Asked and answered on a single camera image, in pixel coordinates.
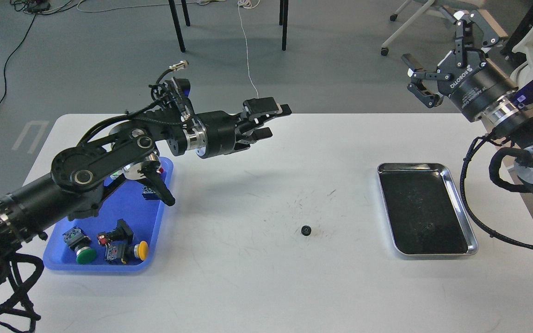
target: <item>red terminal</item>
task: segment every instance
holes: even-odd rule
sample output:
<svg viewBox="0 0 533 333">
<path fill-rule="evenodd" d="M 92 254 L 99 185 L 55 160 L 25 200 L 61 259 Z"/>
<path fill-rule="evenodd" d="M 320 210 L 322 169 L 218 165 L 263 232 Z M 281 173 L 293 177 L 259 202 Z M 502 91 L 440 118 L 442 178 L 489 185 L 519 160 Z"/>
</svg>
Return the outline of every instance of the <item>red terminal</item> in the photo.
<svg viewBox="0 0 533 333">
<path fill-rule="evenodd" d="M 105 247 L 106 244 L 110 243 L 108 241 L 108 238 L 106 238 L 106 235 L 105 234 L 99 234 L 98 235 L 98 244 L 100 244 L 101 246 Z"/>
</svg>

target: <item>chair leg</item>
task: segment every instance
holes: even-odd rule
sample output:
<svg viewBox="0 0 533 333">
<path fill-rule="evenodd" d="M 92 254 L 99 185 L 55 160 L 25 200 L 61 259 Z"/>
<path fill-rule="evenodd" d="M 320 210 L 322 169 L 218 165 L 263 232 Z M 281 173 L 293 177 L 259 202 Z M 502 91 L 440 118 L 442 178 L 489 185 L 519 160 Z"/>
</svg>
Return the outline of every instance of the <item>chair leg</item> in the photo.
<svg viewBox="0 0 533 333">
<path fill-rule="evenodd" d="M 404 4 L 401 4 L 400 7 L 396 9 L 394 14 L 398 16 L 398 14 L 400 14 L 400 12 L 402 12 L 402 10 L 404 10 L 404 8 L 406 8 L 406 6 L 408 6 L 411 2 L 413 2 L 413 0 L 406 0 Z"/>
<path fill-rule="evenodd" d="M 287 50 L 287 15 L 289 14 L 289 0 L 283 0 L 283 40 L 281 50 Z"/>
<path fill-rule="evenodd" d="M 279 2 L 279 25 L 283 25 L 283 0 Z"/>
<path fill-rule="evenodd" d="M 402 32 L 404 32 L 404 30 L 406 30 L 406 28 L 409 27 L 409 25 L 411 25 L 416 19 L 418 19 L 419 16 L 423 15 L 423 13 L 425 13 L 427 9 L 429 9 L 429 7 L 431 7 L 431 5 L 434 2 L 435 0 L 428 0 L 427 2 L 425 2 L 425 4 L 423 4 L 423 6 L 419 8 L 419 10 L 417 10 L 406 22 L 404 22 L 404 24 L 401 25 L 398 28 L 398 30 L 396 30 L 392 34 L 392 36 L 390 36 L 387 40 L 385 40 L 385 42 L 381 45 L 381 47 L 383 49 L 387 48 L 389 44 L 391 44 L 391 42 L 393 42 L 393 40 L 396 39 L 396 37 L 400 36 L 400 34 L 402 34 Z"/>
<path fill-rule="evenodd" d="M 174 29 L 176 30 L 176 37 L 178 38 L 178 44 L 180 45 L 180 52 L 186 52 L 184 47 L 184 39 L 182 38 L 182 31 L 180 31 L 180 21 L 178 21 L 178 13 L 176 12 L 176 4 L 174 0 L 167 1 L 170 5 L 170 11 L 172 12 L 172 21 L 174 21 Z"/>
<path fill-rule="evenodd" d="M 186 0 L 182 0 L 182 12 L 184 13 L 184 22 L 186 23 L 187 27 L 191 26 L 191 20 L 188 17 L 188 7 L 186 6 Z"/>
</svg>

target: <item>small gear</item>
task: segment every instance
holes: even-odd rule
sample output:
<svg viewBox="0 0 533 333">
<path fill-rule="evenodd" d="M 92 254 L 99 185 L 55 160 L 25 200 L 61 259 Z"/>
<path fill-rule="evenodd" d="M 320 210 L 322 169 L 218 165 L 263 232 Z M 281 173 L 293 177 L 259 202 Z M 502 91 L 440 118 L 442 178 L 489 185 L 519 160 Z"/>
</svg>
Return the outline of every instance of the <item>small gear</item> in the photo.
<svg viewBox="0 0 533 333">
<path fill-rule="evenodd" d="M 302 227 L 302 234 L 304 236 L 309 236 L 311 234 L 311 228 L 310 226 L 303 226 Z"/>
</svg>

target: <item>floor marking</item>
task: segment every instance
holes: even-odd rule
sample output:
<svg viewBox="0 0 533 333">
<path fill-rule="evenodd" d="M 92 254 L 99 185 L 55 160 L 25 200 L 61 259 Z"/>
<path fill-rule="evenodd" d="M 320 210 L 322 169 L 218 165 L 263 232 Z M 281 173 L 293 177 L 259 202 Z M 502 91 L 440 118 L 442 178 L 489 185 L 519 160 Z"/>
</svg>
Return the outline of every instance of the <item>floor marking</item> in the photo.
<svg viewBox="0 0 533 333">
<path fill-rule="evenodd" d="M 21 145 L 22 141 L 24 141 L 24 137 L 28 134 L 28 131 L 30 130 L 30 127 L 34 126 L 40 126 L 40 129 L 38 129 L 38 133 L 36 134 L 36 137 L 32 141 L 32 145 L 30 146 L 30 149 L 28 149 L 28 154 L 33 154 L 34 150 L 36 150 L 36 147 L 38 147 L 38 144 L 42 140 L 42 137 L 44 135 L 44 130 L 49 125 L 48 121 L 45 120 L 32 120 L 31 122 L 27 122 L 24 126 L 24 129 L 22 130 L 22 133 L 19 134 L 18 139 L 13 144 L 13 147 L 11 150 L 18 150 L 19 146 Z"/>
</svg>

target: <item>black chair leg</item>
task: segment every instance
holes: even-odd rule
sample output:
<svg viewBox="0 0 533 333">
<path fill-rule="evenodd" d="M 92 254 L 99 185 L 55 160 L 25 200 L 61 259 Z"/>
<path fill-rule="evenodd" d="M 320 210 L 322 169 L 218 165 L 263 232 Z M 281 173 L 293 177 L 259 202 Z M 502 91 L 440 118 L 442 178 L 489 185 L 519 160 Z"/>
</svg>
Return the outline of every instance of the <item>black chair leg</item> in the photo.
<svg viewBox="0 0 533 333">
<path fill-rule="evenodd" d="M 174 0 L 168 0 L 170 5 L 170 11 L 172 12 L 172 20 L 174 21 L 174 29 L 176 30 L 176 37 L 178 38 L 178 44 L 180 45 L 180 52 L 186 52 L 184 47 L 184 40 L 182 39 L 182 31 L 180 31 L 180 21 L 178 21 L 178 13 L 176 13 L 176 4 Z"/>
<path fill-rule="evenodd" d="M 279 2 L 279 25 L 283 25 L 283 0 Z"/>
<path fill-rule="evenodd" d="M 186 6 L 186 0 L 182 0 L 182 11 L 184 12 L 184 22 L 186 22 L 186 26 L 191 26 L 190 18 L 188 17 L 188 7 Z"/>
<path fill-rule="evenodd" d="M 289 12 L 289 0 L 281 0 L 283 2 L 283 41 L 281 43 L 281 50 L 287 50 L 287 14 Z"/>
</svg>

